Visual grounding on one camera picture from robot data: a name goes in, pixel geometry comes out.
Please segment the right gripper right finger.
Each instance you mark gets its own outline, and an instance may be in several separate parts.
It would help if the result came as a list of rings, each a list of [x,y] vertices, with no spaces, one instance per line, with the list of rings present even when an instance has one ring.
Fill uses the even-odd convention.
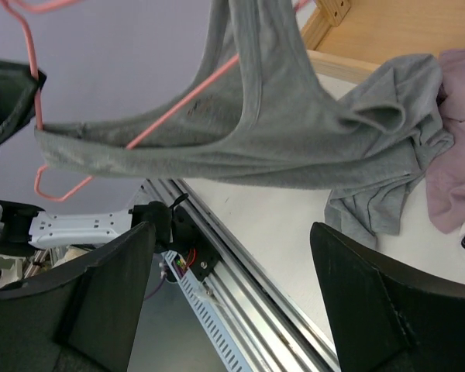
[[[465,284],[320,222],[310,246],[341,370],[465,371]]]

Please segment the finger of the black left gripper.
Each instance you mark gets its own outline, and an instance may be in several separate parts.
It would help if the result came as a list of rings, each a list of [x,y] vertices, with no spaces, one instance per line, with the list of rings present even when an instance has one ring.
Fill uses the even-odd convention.
[[[35,116],[34,98],[47,79],[31,75],[29,65],[0,60],[0,145]]]

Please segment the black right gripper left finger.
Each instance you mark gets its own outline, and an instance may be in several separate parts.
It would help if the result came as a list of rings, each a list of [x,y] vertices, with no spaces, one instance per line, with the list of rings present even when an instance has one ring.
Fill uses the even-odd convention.
[[[127,370],[155,242],[141,223],[0,289],[0,371]]]

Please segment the mauve tank top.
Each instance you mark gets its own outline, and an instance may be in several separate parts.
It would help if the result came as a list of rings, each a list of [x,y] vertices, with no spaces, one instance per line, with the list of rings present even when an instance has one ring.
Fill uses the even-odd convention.
[[[431,223],[451,233],[465,222],[465,49],[443,52],[439,63],[439,113],[454,144],[431,163],[425,182]]]

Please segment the grey tank top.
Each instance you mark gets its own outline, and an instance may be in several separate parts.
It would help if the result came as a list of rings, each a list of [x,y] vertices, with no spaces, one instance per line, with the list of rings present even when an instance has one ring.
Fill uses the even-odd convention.
[[[134,149],[128,143],[169,105],[122,120],[46,124],[35,137],[47,163],[98,177],[327,189],[329,226],[371,248],[378,235],[398,234],[408,194],[453,145],[436,104],[438,60],[396,57],[334,99],[289,1],[215,1],[195,82],[233,56],[235,67]]]

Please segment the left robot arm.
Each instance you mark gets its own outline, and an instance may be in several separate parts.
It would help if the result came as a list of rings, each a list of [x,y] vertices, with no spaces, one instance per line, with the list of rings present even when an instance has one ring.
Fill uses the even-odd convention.
[[[46,80],[24,64],[0,60],[0,146],[35,115],[34,95]],[[156,252],[170,243],[171,208],[161,201],[98,215],[58,215],[34,205],[0,200],[0,254],[29,257],[62,244],[105,244],[148,222],[156,229]]]

